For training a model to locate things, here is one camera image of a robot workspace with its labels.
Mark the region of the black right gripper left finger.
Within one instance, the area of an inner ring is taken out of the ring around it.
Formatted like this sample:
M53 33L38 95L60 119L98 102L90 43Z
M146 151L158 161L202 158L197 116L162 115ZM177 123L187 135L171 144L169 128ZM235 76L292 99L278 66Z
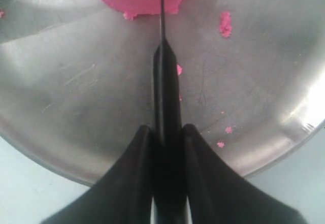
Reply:
M86 193L43 223L150 223L150 143L141 126L114 166Z

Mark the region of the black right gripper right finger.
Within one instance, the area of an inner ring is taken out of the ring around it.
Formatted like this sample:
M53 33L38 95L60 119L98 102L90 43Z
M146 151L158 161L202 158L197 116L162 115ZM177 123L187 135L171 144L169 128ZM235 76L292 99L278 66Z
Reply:
M306 223L296 209L231 169L196 127L183 127L186 183L193 223Z

